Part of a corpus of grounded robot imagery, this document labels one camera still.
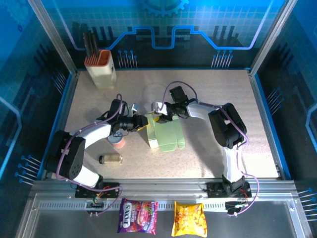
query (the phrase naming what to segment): label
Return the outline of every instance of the label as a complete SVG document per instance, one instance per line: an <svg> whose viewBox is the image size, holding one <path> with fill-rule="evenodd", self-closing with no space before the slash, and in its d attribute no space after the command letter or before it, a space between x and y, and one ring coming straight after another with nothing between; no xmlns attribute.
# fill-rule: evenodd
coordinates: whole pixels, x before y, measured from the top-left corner
<svg viewBox="0 0 317 238"><path fill-rule="evenodd" d="M130 202L125 203L123 207L123 225L122 225L124 228L127 228L130 226L131 211L132 211L132 204Z"/></svg>

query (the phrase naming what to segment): container lid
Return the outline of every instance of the container lid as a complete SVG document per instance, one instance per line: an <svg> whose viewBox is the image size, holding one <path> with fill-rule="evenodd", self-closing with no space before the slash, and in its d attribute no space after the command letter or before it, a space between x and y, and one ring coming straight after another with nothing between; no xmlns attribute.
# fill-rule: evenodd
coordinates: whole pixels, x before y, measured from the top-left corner
<svg viewBox="0 0 317 238"><path fill-rule="evenodd" d="M108 141L112 144L119 143L123 138L123 134L120 130L117 130L114 134L111 136L108 136Z"/></svg>

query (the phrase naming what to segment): blue edge strip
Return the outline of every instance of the blue edge strip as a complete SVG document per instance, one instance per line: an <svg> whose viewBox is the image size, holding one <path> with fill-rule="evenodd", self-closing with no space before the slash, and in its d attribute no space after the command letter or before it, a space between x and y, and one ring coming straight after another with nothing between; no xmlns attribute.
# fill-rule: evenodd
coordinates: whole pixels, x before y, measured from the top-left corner
<svg viewBox="0 0 317 238"><path fill-rule="evenodd" d="M56 125L58 123L58 120L59 120L59 117L60 117L60 114L61 114L61 110L62 110L63 104L65 102L65 99L66 99L66 95L67 95L67 91L69 89L71 78L72 78L72 75L69 74L69 77L68 77L68 80L67 80L67 84L66 84L63 96L62 96L62 98L60 100L60 104L59 104L59 107L58 107L58 110L57 110L57 113L56 113L54 124L52 126L52 130L51 130L50 137L49 137L49 140L48 140L48 145L46 146L46 149L45 149L45 152L44 152L44 155L43 155L43 159L42 159L42 163L41 163L41 166L40 166L40 169L39 169L37 180L40 180L42 178L42 174L43 174L43 170L44 170L44 158L46 157L46 155L47 155L47 153L49 151L50 144L51 144L53 136L55 134ZM285 156L284 156L284 153L283 153L283 150L282 150L281 143L279 142L279 139L278 139L278 136L277 136L277 133L276 133L276 129L275 129L275 126L274 126L274 123L273 123L273 118L272 118L272 116L271 116L271 114L269 112L269 108L268 108L268 105L267 105L267 102L266 102L266 99L265 99L264 91L263 91L263 88L261 86L258 74L255 75L255 79L256 79L256 83L257 83L258 88L259 88L261 99L262 99L263 104L264 104L264 109L265 109L265 113L266 113L267 118L268 118L268 123L269 123L269 125L271 127L271 130L272 130L273 139L274 139L276 147L277 147L277 152L278 152L279 157L280 157L280 161L281 161L282 169L283 169L284 174L285 174L285 178L287 180L291 180L292 178L291 178L291 175L290 175L290 172L289 172L286 160L285 160Z"/></svg>
<svg viewBox="0 0 317 238"><path fill-rule="evenodd" d="M53 126L52 126L52 130L51 130L51 133L50 133L50 136L49 136L48 144L47 144L46 149L44 151L44 155L43 155L43 158L42 158L41 166L39 168L39 172L38 172L38 175L37 175L37 180L41 180L41 178L42 178L42 174L43 174L43 171L44 171L44 158L48 154L49 147L50 147L51 142L53 140L53 136L54 136L54 134L56 132L56 126L57 126L57 123L58 123L59 118L60 118L60 114L61 114L61 111L62 111L62 108L63 108L63 104L64 104L65 99L66 99L66 95L67 95L67 92L68 92L68 89L69 89L69 85L70 85L71 79L72 79L72 74L69 74L68 79L67 79L67 83L66 83L66 86L65 86L65 89L64 89L64 93L63 93L63 95L61 97L61 100L60 100L60 103L59 103L59 107L58 107L58 110L57 110L57 113L56 113L56 117L55 117L55 120L54 120L54 123L53 123Z"/></svg>
<svg viewBox="0 0 317 238"><path fill-rule="evenodd" d="M257 73L255 75L255 79L256 79L256 82L257 82L257 85L258 85L258 88L259 88L261 99L262 99L263 104L264 104L264 109L265 109L265 113L266 113L267 118L268 118L268 123L269 123L269 126L271 127L271 130L272 130L273 139L274 139L276 147L277 147L277 152L279 154L279 158L280 158L280 161L281 161L282 169L283 169L284 174L285 174L285 179L286 180L291 180L292 179L291 178L291 174L289 173L288 166L287 166L287 163L286 163L286 160L285 160L285 156L284 156L284 153L283 153L283 150L282 150L282 146L281 146L281 143L279 142L279 139L278 139L278 136L277 136L277 133L276 133L276 129L275 129L275 126L274 126L274 123L273 123L273 118L271 116L271 113L269 112L269 108L268 108L268 105L267 105L267 102L266 102L264 91L263 91L263 88L262 88L262 85L261 85L261 82L260 82L260 78L259 78Z"/></svg>

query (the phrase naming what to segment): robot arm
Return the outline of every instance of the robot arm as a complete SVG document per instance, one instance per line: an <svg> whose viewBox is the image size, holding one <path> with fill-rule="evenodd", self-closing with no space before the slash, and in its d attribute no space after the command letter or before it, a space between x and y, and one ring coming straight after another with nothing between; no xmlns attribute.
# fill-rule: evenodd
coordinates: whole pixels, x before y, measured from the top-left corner
<svg viewBox="0 0 317 238"><path fill-rule="evenodd" d="M237 150L237 144L243 141L243 136L228 121L228 118L219 109L230 116L234 123L244 132L247 132L239 114L234 106L227 103L223 106L209 105L197 102L195 99L188 99L180 86L170 90L174 104L153 103L152 107L155 113L161 114L158 123L172 121L174 115L200 118L211 122L212 130L216 141L224 148L225 156L223 158L224 172L222 176L222 187L228 196L231 196L242 188L245 184L245 178L242 176L237 166L237 158L240 159L241 151Z"/></svg>
<svg viewBox="0 0 317 238"><path fill-rule="evenodd" d="M103 177L83 166L85 149L98 140L114 134L119 129L134 132L148 124L148 120L145 116L133 113L136 111L136 104L125 114L125 108L128 108L125 101L122 102L124 107L121 108L114 118L99 124L99 122L111 118L111 116L118 111L120 103L121 101L118 99L113 100L110 110L97 118L95 126L84 130L73 138L61 164L59 171L60 176L74 180L90 188L103 188ZM56 173L63 150L67 142L76 132L77 130L71 132L60 130L55 133L44 163L44 168L47 171Z"/></svg>

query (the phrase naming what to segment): purple candy bag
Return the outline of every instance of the purple candy bag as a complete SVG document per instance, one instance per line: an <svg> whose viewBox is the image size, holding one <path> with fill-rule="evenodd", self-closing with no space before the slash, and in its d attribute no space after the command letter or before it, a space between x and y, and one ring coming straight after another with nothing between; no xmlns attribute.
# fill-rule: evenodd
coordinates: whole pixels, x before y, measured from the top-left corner
<svg viewBox="0 0 317 238"><path fill-rule="evenodd" d="M122 199L118 233L141 232L155 235L158 202L141 202Z"/></svg>

